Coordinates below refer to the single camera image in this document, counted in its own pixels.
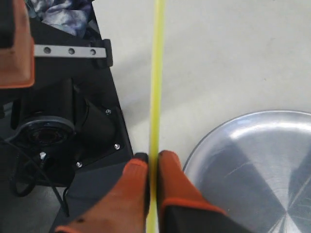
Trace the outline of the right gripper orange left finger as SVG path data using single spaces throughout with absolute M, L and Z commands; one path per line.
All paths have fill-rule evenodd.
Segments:
M 115 186 L 92 208 L 56 233 L 143 233 L 149 203 L 148 155 L 137 153 Z

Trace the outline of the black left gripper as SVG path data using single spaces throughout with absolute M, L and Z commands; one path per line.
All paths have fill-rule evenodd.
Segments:
M 52 233 L 91 208 L 131 148 L 92 0 L 24 0 L 35 83 L 0 88 L 0 230 Z

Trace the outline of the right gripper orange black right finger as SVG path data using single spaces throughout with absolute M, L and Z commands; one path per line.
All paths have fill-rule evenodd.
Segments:
M 207 201 L 189 181 L 178 156 L 164 150 L 158 157 L 157 204 L 162 233 L 243 233 L 221 208 Z

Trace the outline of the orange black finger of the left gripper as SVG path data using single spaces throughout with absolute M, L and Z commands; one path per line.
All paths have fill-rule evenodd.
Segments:
M 0 87 L 26 88 L 35 83 L 35 44 L 22 0 L 0 2 Z

